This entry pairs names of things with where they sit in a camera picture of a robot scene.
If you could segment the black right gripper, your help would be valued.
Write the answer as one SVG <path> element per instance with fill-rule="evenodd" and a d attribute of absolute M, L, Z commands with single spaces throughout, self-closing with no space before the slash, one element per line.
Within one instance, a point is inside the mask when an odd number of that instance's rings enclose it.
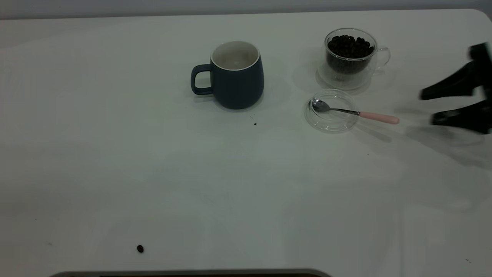
<path fill-rule="evenodd" d="M 436 126 L 463 128 L 481 134 L 489 134 L 492 128 L 492 63 L 487 43 L 469 48 L 470 62 L 449 77 L 424 88 L 420 100 L 445 97 L 473 96 L 477 87 L 483 88 L 485 99 L 474 105 L 437 112 L 430 123 Z"/>

